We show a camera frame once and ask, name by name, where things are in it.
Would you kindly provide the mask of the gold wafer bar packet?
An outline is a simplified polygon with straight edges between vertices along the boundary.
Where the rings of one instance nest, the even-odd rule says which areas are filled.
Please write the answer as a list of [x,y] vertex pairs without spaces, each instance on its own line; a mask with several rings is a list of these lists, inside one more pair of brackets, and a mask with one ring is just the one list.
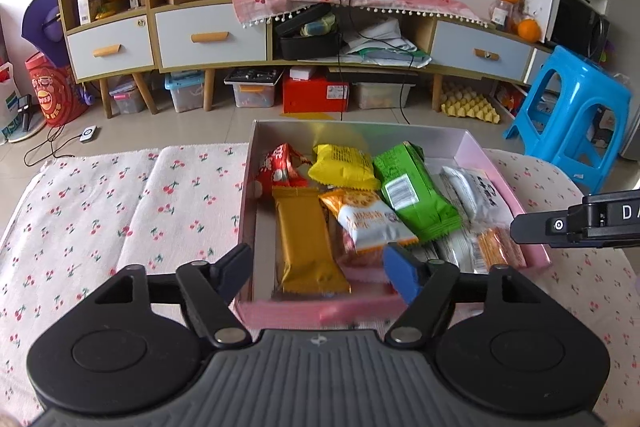
[[349,281],[333,257],[326,216],[314,187],[272,190],[281,243],[279,287],[285,294],[349,294]]

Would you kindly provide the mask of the red storage box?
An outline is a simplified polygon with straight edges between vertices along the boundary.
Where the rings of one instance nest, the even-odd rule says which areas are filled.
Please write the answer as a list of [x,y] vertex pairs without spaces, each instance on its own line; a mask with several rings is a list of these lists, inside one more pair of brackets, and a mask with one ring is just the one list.
[[349,84],[331,81],[323,76],[283,81],[282,98],[285,114],[344,113],[348,109]]

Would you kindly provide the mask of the pink wafer packet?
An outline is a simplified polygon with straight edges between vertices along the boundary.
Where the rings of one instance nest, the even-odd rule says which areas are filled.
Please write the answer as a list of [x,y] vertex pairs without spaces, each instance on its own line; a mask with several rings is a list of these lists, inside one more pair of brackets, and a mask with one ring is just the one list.
[[355,243],[347,231],[341,231],[334,259],[350,281],[367,284],[388,284],[383,268],[384,246],[376,246],[365,251],[357,251]]

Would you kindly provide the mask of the yellow snack packet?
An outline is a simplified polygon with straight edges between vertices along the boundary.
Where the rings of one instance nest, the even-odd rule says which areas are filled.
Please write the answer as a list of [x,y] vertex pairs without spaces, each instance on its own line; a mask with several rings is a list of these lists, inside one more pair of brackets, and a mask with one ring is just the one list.
[[318,144],[316,161],[308,170],[314,182],[353,190],[378,191],[381,182],[375,176],[371,157],[356,147]]

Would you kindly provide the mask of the white orange biscuit packet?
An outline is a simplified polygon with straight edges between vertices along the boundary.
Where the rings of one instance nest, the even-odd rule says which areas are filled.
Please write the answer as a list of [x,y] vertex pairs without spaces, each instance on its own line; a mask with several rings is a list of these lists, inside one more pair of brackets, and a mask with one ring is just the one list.
[[321,194],[319,199],[348,232],[357,251],[391,243],[413,245],[419,242],[418,236],[375,191],[336,188]]

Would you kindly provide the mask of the black storage box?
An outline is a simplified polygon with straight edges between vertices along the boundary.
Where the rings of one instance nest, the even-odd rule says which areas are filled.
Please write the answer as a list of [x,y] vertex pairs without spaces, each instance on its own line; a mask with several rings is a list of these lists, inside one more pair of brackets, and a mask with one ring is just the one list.
[[329,3],[317,3],[288,14],[274,31],[277,49],[287,61],[336,57],[342,46],[340,24]]

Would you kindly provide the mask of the pink cardboard box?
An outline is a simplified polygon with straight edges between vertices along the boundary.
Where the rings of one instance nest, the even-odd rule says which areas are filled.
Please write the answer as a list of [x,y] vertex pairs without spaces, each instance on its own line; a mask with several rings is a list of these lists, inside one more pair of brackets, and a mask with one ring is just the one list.
[[383,268],[391,243],[468,273],[550,263],[511,241],[523,206],[461,129],[256,121],[241,211],[254,268],[235,309],[252,329],[393,321],[405,305]]

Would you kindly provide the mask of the purple hat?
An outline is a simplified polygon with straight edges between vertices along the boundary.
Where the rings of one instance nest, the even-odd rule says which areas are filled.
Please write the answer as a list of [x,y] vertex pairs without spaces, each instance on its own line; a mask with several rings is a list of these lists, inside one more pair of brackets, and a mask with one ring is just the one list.
[[70,64],[58,0],[32,0],[23,16],[21,36],[55,67]]

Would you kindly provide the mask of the blue plastic stool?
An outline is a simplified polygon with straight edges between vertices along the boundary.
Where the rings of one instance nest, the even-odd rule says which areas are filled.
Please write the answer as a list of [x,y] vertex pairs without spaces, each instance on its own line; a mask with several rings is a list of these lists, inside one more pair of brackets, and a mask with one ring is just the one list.
[[[560,77],[561,91],[547,114],[538,104],[554,75]],[[623,145],[630,101],[631,92],[623,83],[588,58],[558,46],[542,65],[503,138],[518,136],[526,155],[550,162],[574,183],[597,194]],[[613,135],[604,153],[588,139],[599,108],[614,115]]]

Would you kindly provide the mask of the red snack packet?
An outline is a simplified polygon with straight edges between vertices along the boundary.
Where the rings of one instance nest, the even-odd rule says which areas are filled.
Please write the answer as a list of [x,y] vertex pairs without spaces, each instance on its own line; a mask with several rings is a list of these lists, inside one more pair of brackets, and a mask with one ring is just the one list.
[[262,158],[254,180],[256,195],[268,198],[275,187],[306,187],[309,182],[298,168],[310,165],[311,161],[290,144],[277,146]]

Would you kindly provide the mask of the white grey snack packet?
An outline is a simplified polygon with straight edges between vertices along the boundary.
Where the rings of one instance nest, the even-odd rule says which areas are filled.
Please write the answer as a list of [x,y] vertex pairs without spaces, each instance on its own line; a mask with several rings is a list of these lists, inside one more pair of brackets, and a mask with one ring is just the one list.
[[442,176],[456,192],[471,221],[498,222],[502,199],[494,184],[474,171],[445,166]]

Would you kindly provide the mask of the clear plastic storage bin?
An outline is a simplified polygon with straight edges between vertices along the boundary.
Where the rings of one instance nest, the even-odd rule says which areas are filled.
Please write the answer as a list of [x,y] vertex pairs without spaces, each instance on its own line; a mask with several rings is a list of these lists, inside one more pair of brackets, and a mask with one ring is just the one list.
[[354,97],[360,109],[404,108],[412,88],[410,83],[357,82]]

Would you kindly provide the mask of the long white blue packet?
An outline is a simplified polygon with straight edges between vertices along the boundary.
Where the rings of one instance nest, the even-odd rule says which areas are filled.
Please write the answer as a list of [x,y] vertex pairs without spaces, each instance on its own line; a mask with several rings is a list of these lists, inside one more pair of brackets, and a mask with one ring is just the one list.
[[486,274],[486,262],[480,252],[477,234],[465,228],[453,231],[431,241],[435,254],[446,262],[457,265],[462,273]]

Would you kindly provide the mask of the red patterned bag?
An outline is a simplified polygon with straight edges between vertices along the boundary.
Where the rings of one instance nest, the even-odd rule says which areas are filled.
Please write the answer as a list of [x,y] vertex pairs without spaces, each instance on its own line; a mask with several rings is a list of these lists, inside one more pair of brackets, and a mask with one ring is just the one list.
[[49,127],[65,126],[85,113],[88,105],[82,99],[70,65],[55,66],[42,52],[37,52],[25,61],[25,67]]

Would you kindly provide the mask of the orange fruit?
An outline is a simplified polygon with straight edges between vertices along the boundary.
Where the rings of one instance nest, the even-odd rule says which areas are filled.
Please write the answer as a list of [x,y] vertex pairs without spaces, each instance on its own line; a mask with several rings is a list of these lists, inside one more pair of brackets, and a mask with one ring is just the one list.
[[536,43],[541,39],[541,28],[533,18],[523,18],[516,26],[518,36],[530,43]]

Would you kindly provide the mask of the yellow egg tray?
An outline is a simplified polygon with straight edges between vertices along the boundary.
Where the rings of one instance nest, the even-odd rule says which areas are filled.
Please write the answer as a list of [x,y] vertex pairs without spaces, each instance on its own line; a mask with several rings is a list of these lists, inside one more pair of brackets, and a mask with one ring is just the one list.
[[445,81],[440,94],[440,110],[448,117],[472,118],[499,124],[501,117],[485,95],[460,83]]

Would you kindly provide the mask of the green snack packet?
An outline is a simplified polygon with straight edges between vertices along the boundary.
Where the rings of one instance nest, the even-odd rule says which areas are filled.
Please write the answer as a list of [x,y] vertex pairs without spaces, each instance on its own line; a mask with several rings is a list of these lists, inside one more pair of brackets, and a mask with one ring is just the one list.
[[421,147],[402,142],[375,156],[373,166],[385,202],[420,243],[461,228],[459,210],[440,194],[426,170]]

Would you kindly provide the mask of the wooden white drawer cabinet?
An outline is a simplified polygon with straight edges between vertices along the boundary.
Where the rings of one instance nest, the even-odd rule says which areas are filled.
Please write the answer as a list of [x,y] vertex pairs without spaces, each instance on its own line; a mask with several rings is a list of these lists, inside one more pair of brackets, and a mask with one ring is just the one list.
[[428,64],[439,77],[526,83],[534,79],[550,49],[498,31],[456,0],[144,0],[102,20],[81,23],[77,0],[58,0],[70,67],[79,82],[107,85],[108,78],[146,72],[205,72],[204,107],[210,109],[216,70],[288,62],[274,57],[274,30],[306,14],[317,3],[378,15],[397,15],[409,40],[430,52],[439,25],[463,30],[471,49],[469,66]]

